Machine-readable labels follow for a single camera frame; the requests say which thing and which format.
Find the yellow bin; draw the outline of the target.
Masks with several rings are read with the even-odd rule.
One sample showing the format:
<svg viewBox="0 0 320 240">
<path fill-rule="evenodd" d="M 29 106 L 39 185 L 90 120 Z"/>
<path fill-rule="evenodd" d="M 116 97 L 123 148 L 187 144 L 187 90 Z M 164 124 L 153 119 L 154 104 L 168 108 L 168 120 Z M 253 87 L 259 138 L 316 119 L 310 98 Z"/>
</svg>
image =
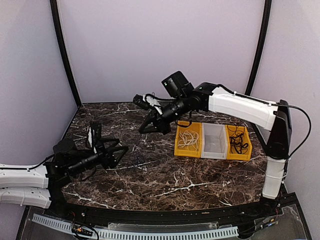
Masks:
<svg viewBox="0 0 320 240">
<path fill-rule="evenodd" d="M 225 125 L 226 139 L 228 143 L 227 160 L 249 161 L 253 146 L 245 126 Z"/>
<path fill-rule="evenodd" d="M 177 126 L 174 155 L 180 157 L 200 158 L 203 146 L 202 123 L 193 122 L 188 127 Z"/>
</svg>

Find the white translucent bin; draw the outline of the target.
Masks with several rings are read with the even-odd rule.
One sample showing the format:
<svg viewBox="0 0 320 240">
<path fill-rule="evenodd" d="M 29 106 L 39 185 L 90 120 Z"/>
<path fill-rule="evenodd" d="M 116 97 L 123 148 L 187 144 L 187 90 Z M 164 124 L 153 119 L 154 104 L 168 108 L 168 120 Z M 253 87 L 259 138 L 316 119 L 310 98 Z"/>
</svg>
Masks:
<svg viewBox="0 0 320 240">
<path fill-rule="evenodd" d="M 202 123 L 202 147 L 200 157 L 203 159 L 225 160 L 228 141 L 223 124 Z"/>
</svg>

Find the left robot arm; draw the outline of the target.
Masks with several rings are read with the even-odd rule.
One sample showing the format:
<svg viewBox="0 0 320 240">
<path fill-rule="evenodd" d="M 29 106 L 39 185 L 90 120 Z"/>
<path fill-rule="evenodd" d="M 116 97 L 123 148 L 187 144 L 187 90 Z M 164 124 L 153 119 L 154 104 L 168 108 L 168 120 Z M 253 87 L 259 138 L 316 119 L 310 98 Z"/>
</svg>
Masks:
<svg viewBox="0 0 320 240">
<path fill-rule="evenodd" d="M 102 138 L 90 149 L 77 149 L 74 140 L 66 138 L 53 147 L 53 154 L 36 165 L 0 166 L 0 202 L 51 210 L 67 218 L 70 206 L 60 196 L 60 189 L 72 179 L 97 166 L 115 168 L 128 152 L 118 138 Z"/>
</svg>

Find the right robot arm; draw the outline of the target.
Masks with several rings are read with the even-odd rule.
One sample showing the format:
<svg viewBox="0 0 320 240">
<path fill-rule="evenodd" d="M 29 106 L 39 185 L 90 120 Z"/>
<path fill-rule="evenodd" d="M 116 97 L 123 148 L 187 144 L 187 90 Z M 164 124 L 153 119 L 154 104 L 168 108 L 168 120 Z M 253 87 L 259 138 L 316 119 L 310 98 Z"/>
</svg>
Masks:
<svg viewBox="0 0 320 240">
<path fill-rule="evenodd" d="M 161 106 L 161 98 L 153 94 L 135 95 L 133 103 L 149 113 L 139 128 L 140 134 L 171 131 L 171 123 L 193 111 L 221 113 L 258 125 L 270 132 L 264 152 L 267 167 L 262 189 L 262 201 L 255 205 L 255 213 L 266 217 L 275 208 L 274 199 L 279 194 L 286 177 L 290 151 L 292 124 L 291 105 L 258 99 L 232 91 L 222 84 L 203 82 L 193 87 L 181 71 L 165 78 L 162 85 L 170 95 L 167 105 Z"/>
</svg>

